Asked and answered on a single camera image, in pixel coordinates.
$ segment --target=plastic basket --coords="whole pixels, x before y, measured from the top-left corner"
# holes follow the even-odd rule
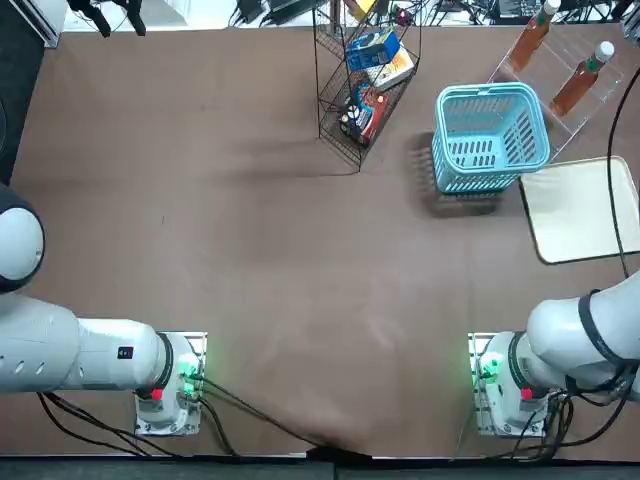
[[[443,193],[504,190],[549,161],[538,97],[519,82],[445,88],[436,101],[432,154]]]

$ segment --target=metal wire rack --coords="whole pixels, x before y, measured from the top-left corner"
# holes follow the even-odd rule
[[[316,61],[316,87],[318,112],[318,137],[334,148],[336,153],[357,171],[362,169],[365,157],[373,148],[377,138],[384,129],[391,114],[402,98],[407,86],[413,79],[420,62],[422,51],[422,26],[424,25],[423,1],[403,2],[403,10],[409,16],[408,22],[398,22],[396,13],[391,10],[383,11],[382,5],[393,2],[376,0],[367,12],[357,12],[347,7],[356,4],[355,0],[341,2],[329,0],[316,7],[313,11],[313,34]],[[347,63],[346,50],[352,40],[366,33],[378,32],[381,29],[393,27],[398,40],[406,50],[414,64],[412,71],[390,88],[376,89],[377,73],[367,73],[366,70],[352,71]],[[318,45],[330,52],[332,64],[322,65],[323,71],[329,70],[335,64],[333,73],[326,82],[321,84],[318,77],[319,55]],[[368,91],[373,97],[381,95],[385,101],[384,111],[377,122],[375,132],[366,142],[345,134],[340,128],[340,118],[345,114],[350,99],[354,96],[354,89],[363,84],[368,85]]]

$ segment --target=table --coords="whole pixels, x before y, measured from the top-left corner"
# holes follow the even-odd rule
[[[488,78],[517,34],[427,29],[420,70],[359,175],[316,139],[308,29],[65,35],[45,54],[13,179],[47,229],[28,294],[79,316],[208,331],[216,380],[300,431],[375,455],[453,454],[471,401],[467,332],[522,329],[539,301],[622,277],[616,259],[543,265],[517,188],[481,216],[434,216],[421,201],[412,159],[436,95]],[[614,153],[638,175],[640,89],[628,102]],[[602,155],[614,110],[563,158]],[[70,398],[133,421],[131,393]],[[14,432],[4,453],[104,452],[56,431],[35,395],[0,405]],[[580,407],[571,438],[605,417]],[[220,410],[243,453],[305,447]],[[637,460],[638,413],[564,454]],[[216,451],[206,429],[165,443]],[[508,446],[470,433],[462,454]]]

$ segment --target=beige tray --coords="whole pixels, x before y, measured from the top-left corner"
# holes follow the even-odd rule
[[[640,251],[638,193],[627,163],[611,157],[624,251]],[[607,189],[606,157],[558,163],[521,177],[538,255],[563,263],[618,254]]]

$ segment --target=bottle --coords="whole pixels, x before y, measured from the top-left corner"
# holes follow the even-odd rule
[[[531,55],[538,49],[542,39],[549,31],[551,19],[558,11],[558,8],[560,8],[560,0],[547,0],[538,13],[531,17],[529,23],[524,27],[520,38],[518,38],[509,52],[508,61],[515,73],[522,70],[529,63]]]
[[[611,42],[602,42],[587,60],[583,60],[576,67],[575,72],[562,86],[558,94],[551,101],[551,111],[559,117],[564,117],[576,103],[596,83],[598,72],[605,63],[613,57],[615,49]]]

